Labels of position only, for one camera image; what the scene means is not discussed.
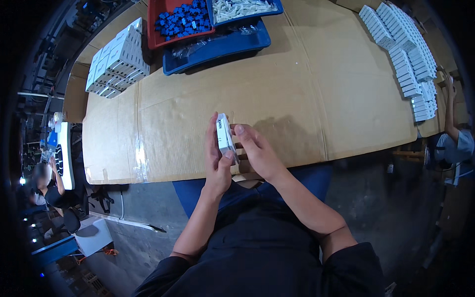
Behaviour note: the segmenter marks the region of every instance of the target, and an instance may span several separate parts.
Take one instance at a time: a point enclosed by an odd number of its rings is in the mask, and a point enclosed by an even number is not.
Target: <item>person's left hand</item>
[[[216,119],[218,113],[215,112],[209,119],[208,128],[205,136],[205,166],[206,183],[203,187],[208,195],[214,198],[221,196],[229,189],[231,185],[231,165],[234,161],[234,154],[228,151],[221,154],[218,148],[218,136],[216,133]]]
[[[56,173],[57,172],[57,168],[56,168],[56,162],[55,162],[55,158],[53,156],[51,156],[49,158],[49,166],[53,169],[53,172]]]

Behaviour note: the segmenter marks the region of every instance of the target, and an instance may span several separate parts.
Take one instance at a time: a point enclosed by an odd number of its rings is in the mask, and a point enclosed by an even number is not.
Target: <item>red plastic tray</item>
[[[156,49],[163,47],[167,44],[187,39],[190,37],[196,37],[200,35],[208,35],[214,33],[216,30],[214,27],[210,31],[191,34],[183,37],[172,37],[171,40],[165,41],[165,36],[162,36],[159,31],[155,31],[155,21],[158,19],[158,15],[162,12],[173,12],[175,7],[179,7],[182,4],[191,4],[193,0],[149,0],[149,6],[147,9],[147,35],[149,49]]]

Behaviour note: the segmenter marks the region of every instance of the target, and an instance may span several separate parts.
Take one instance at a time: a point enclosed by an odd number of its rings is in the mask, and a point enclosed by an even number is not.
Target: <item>black shirt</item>
[[[370,243],[322,265],[318,242],[284,203],[256,203],[220,212],[196,265],[165,258],[133,296],[384,296]]]
[[[75,206],[81,203],[76,194],[74,194],[71,190],[65,190],[64,194],[61,196],[61,194],[59,194],[58,192],[57,186],[48,187],[48,191],[45,195],[45,200],[46,202],[48,202],[48,204],[62,209],[69,208],[71,206]]]

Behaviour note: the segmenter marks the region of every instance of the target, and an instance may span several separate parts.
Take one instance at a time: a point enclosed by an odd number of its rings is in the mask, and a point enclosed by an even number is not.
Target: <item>blue plastic tray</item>
[[[245,17],[240,17],[240,18],[236,18],[236,19],[230,19],[230,20],[226,20],[224,22],[220,22],[220,23],[215,23],[214,22],[214,14],[213,14],[213,0],[206,0],[206,7],[208,8],[208,14],[209,14],[209,19],[211,20],[211,25],[213,27],[218,27],[218,26],[222,26],[224,24],[227,24],[227,23],[230,23],[230,22],[234,22],[234,21],[237,21],[237,20],[241,20],[241,19],[247,19],[247,18],[255,18],[255,17],[263,17],[263,16],[273,16],[273,15],[276,15],[276,14],[281,14],[284,12],[284,7],[282,6],[282,3],[280,2],[280,0],[267,0],[267,2],[269,4],[275,4],[275,6],[277,6],[277,11],[270,11],[270,12],[263,12],[263,13],[256,13],[256,14],[251,14],[249,16],[245,16]]]
[[[258,18],[248,24],[255,25],[259,31],[251,35],[243,35],[241,32],[231,32],[225,38],[207,41],[196,52],[184,58],[174,57],[171,53],[173,47],[163,50],[163,73],[172,75],[183,73],[193,66],[229,55],[247,51],[259,51],[270,46],[270,37],[264,22]]]

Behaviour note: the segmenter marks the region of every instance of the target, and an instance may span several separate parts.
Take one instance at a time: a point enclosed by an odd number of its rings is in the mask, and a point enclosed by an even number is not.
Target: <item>light blue sleeve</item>
[[[474,151],[475,142],[469,130],[462,130],[458,132],[457,150],[464,153],[472,154]]]

